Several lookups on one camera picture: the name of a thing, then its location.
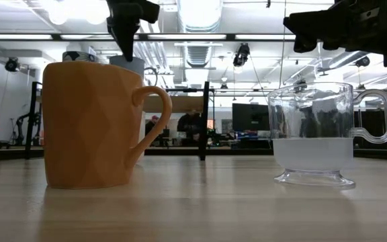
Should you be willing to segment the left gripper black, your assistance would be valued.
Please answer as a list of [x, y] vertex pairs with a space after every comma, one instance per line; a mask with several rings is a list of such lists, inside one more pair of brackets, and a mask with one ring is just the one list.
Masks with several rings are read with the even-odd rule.
[[105, 0], [110, 11], [107, 26], [126, 61], [133, 61], [134, 35], [140, 21], [154, 24], [160, 13], [160, 6], [149, 0]]

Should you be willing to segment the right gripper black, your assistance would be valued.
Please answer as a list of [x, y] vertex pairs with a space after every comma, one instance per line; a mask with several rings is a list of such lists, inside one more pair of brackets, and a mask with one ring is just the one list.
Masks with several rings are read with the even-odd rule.
[[294, 52], [344, 48], [382, 54], [379, 48], [380, 8], [385, 0], [335, 0], [328, 9], [291, 13], [283, 24], [296, 35]]

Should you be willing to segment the light blue ribbed mug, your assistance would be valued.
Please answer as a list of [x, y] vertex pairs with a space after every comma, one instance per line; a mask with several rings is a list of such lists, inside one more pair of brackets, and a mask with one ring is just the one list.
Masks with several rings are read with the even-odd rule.
[[155, 76], [155, 81], [147, 81], [147, 86], [157, 86], [158, 83], [158, 72], [153, 67], [146, 67], [145, 61], [141, 58], [134, 57], [131, 62], [127, 61], [124, 56], [122, 55], [116, 55], [109, 57], [109, 62], [111, 65], [116, 65], [119, 67], [122, 67], [124, 69], [128, 69], [129, 71], [132, 71], [136, 74], [139, 74], [144, 79], [144, 74], [147, 71], [151, 71], [152, 74]]

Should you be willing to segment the blue white floral mug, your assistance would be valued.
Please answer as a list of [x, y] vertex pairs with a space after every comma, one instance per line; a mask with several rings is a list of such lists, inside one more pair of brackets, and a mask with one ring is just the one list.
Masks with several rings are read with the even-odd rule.
[[79, 51], [66, 51], [62, 54], [63, 62], [71, 61], [85, 61], [85, 62], [97, 62], [97, 57], [93, 54]]

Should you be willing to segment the orange faceted mug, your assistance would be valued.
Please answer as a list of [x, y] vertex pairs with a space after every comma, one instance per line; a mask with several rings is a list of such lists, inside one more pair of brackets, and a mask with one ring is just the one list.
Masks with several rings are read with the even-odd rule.
[[[46, 181], [51, 188], [127, 184], [138, 158], [166, 127], [172, 101], [160, 87], [116, 65], [49, 64], [43, 72], [42, 115]], [[161, 117], [139, 137], [144, 100], [160, 97]]]

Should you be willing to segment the clear glass cup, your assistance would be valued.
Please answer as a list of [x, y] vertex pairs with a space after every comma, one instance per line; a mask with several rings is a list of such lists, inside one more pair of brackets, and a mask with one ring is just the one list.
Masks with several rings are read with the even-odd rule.
[[[385, 131], [370, 134], [354, 124], [354, 107], [372, 96], [384, 104]], [[283, 173], [278, 183], [353, 187], [341, 175], [353, 160], [353, 140], [387, 143], [387, 93], [367, 89], [353, 94], [348, 83], [316, 82], [287, 86], [270, 92], [269, 127], [275, 161]]]

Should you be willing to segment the person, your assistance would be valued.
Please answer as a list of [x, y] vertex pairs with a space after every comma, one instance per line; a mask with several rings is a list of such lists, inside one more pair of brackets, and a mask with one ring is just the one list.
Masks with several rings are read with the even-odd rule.
[[155, 124], [158, 121], [159, 121], [158, 116], [152, 116], [152, 118], [145, 125], [145, 134], [148, 134], [155, 127]]
[[177, 123], [177, 131], [184, 132], [189, 140], [199, 141], [202, 129], [202, 117], [200, 113], [185, 113]]

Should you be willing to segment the black monitor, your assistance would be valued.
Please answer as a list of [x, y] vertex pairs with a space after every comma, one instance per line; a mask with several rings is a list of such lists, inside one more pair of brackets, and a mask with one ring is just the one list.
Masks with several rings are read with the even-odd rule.
[[270, 130], [268, 106], [233, 104], [232, 128], [237, 132]]

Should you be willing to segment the silver ceiling air duct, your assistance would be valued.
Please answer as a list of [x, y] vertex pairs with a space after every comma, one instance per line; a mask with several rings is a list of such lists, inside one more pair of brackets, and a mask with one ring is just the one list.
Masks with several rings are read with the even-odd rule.
[[[188, 34], [216, 33], [220, 27], [223, 0], [177, 0], [179, 28]], [[189, 44], [184, 48], [190, 67], [205, 67], [211, 58], [210, 42]]]

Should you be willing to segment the black aluminium table frame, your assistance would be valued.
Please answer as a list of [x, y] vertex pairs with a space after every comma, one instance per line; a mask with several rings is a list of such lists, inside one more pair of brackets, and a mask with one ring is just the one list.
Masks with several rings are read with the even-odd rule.
[[[0, 33], [0, 42], [112, 42], [114, 39], [109, 34], [57, 34], [57, 33]], [[279, 34], [176, 34], [176, 33], [140, 33], [134, 35], [135, 42], [293, 42], [294, 35]], [[32, 125], [28, 125], [26, 136], [27, 144], [21, 152], [19, 149], [0, 150], [0, 160], [8, 159], [37, 159], [44, 156], [44, 149], [33, 147]], [[208, 149], [206, 145], [200, 145], [197, 149], [147, 149], [146, 155], [193, 155], [204, 161], [207, 156], [218, 155], [272, 155], [268, 149]], [[380, 159], [387, 158], [387, 149], [355, 149], [356, 157]]]

